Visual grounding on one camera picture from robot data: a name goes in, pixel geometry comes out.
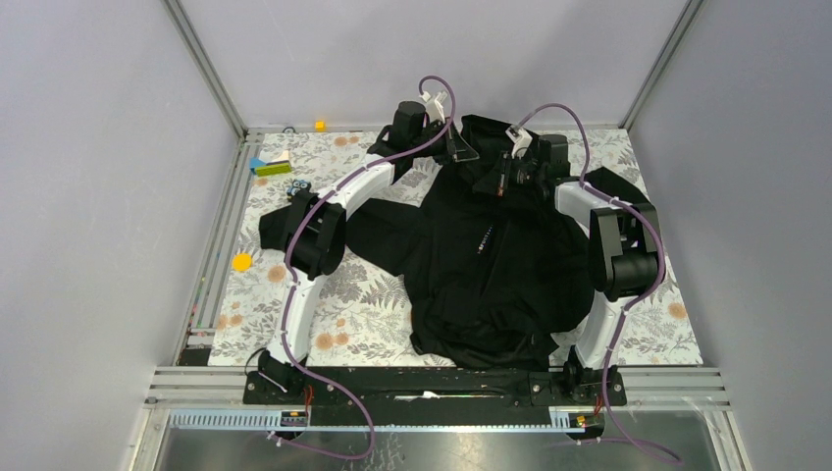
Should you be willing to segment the black zip-up jacket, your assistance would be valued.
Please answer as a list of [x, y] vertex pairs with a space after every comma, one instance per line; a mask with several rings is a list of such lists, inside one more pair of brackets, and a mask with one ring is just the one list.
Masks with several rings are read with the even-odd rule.
[[347, 222], [345, 252], [403, 279], [414, 350], [464, 368], [544, 369], [595, 297], [586, 230], [533, 188], [473, 190], [478, 166], [510, 149], [509, 126], [464, 116], [478, 160], [416, 158]]

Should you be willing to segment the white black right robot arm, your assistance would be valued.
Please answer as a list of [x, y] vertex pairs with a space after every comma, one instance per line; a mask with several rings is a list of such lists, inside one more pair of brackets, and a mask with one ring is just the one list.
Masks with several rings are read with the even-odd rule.
[[571, 175], [564, 136], [534, 138], [517, 126], [506, 133], [511, 147], [498, 159], [497, 195], [530, 185], [545, 204], [586, 230], [595, 291], [585, 330], [562, 368], [529, 374], [522, 390], [535, 406], [623, 405], [617, 360], [627, 316], [666, 275], [657, 211], [636, 186], [606, 167]]

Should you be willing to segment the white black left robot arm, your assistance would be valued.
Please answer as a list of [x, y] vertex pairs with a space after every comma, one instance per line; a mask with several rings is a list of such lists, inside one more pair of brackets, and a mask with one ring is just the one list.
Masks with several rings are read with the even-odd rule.
[[415, 101], [400, 102], [391, 124], [345, 176], [318, 190], [298, 188], [281, 226], [274, 225], [272, 213], [262, 218], [261, 245], [283, 253], [288, 277], [279, 325], [248, 375], [251, 392], [262, 389], [279, 402], [291, 403], [308, 392], [308, 381], [323, 378], [303, 361], [319, 295], [346, 249], [347, 222], [406, 173], [414, 159], [458, 155], [455, 108], [445, 107], [445, 99], [443, 92], [424, 92]]

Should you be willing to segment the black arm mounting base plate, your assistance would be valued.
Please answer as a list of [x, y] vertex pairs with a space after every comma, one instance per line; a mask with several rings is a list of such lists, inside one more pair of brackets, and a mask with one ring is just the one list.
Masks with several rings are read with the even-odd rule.
[[557, 412], [593, 415], [607, 404], [628, 402], [618, 372], [606, 383], [593, 373], [584, 384], [574, 372], [559, 370], [315, 367], [312, 372], [323, 378], [308, 381], [308, 392], [295, 398], [251, 392], [248, 373], [242, 401], [292, 407], [317, 427], [505, 428], [556, 427]]

